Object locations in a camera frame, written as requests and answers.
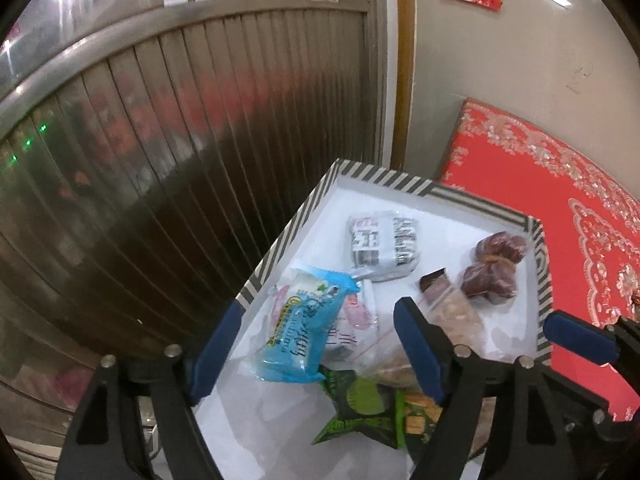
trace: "green snack package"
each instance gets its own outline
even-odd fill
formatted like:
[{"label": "green snack package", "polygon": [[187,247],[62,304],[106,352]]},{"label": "green snack package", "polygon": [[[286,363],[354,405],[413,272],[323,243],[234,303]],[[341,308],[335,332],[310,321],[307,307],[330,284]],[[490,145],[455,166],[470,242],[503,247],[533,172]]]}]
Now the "green snack package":
[{"label": "green snack package", "polygon": [[404,394],[404,445],[414,463],[420,460],[441,413],[442,408],[430,397]]},{"label": "green snack package", "polygon": [[337,413],[312,444],[357,432],[393,449],[404,446],[402,392],[359,378],[353,370],[320,367],[320,373],[326,377],[322,389],[334,402]]}]

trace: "barcode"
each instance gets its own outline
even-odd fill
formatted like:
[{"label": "barcode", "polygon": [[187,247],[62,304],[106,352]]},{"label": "barcode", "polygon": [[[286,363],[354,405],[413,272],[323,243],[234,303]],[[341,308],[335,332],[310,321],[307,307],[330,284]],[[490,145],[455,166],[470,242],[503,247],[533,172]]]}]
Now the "barcode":
[{"label": "barcode", "polygon": [[355,251],[356,267],[377,267],[380,264],[379,251]]}]

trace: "white tray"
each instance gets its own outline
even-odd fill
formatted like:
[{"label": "white tray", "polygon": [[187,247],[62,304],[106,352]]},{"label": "white tray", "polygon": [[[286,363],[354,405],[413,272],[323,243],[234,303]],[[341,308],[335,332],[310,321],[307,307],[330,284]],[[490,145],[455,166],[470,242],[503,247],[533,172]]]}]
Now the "white tray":
[{"label": "white tray", "polygon": [[[551,302],[548,256],[540,222],[503,206],[432,181],[348,160],[338,160],[287,225],[247,282],[238,301],[242,328],[213,393],[196,410],[196,420],[225,480],[404,480],[412,463],[360,434],[312,446],[335,415],[318,384],[267,383],[238,373],[266,312],[269,290],[292,262],[347,272],[347,220],[358,213],[398,210],[419,221],[422,259],[407,278],[375,283],[381,329],[392,326],[395,302],[420,300],[417,282],[446,267],[452,280],[472,263],[478,241],[505,230],[529,237],[532,250],[518,265],[518,295],[503,306],[481,310],[492,357],[526,354],[548,362],[548,343],[539,325]],[[467,464],[463,478],[478,476],[481,457]]]}]

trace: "corrugated metal panel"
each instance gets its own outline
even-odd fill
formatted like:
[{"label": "corrugated metal panel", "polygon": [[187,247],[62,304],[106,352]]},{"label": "corrugated metal panel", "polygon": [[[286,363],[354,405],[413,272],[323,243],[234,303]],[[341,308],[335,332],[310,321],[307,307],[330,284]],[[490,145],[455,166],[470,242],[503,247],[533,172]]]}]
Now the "corrugated metal panel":
[{"label": "corrugated metal panel", "polygon": [[365,13],[325,9],[176,28],[97,59],[11,131],[8,436],[62,444],[98,355],[153,356],[209,331],[330,164],[372,161],[366,34]]}]

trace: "metal screw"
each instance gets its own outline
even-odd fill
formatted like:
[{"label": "metal screw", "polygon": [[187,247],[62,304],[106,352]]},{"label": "metal screw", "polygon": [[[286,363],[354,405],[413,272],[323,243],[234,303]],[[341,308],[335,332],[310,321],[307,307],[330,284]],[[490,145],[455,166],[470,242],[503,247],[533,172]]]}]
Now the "metal screw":
[{"label": "metal screw", "polygon": [[169,345],[164,349],[164,355],[167,357],[178,357],[182,353],[182,347],[180,345]]},{"label": "metal screw", "polygon": [[114,364],[116,364],[116,356],[112,354],[107,354],[100,360],[102,368],[111,368]]},{"label": "metal screw", "polygon": [[533,368],[533,365],[535,364],[535,362],[533,362],[533,359],[526,355],[521,355],[520,357],[518,357],[518,362],[520,363],[520,366],[526,368],[527,370],[531,370]]},{"label": "metal screw", "polygon": [[604,412],[602,410],[596,410],[593,412],[593,423],[597,426],[604,422]]},{"label": "metal screw", "polygon": [[453,348],[453,353],[458,357],[465,359],[471,355],[471,348],[466,345],[456,345]]}]

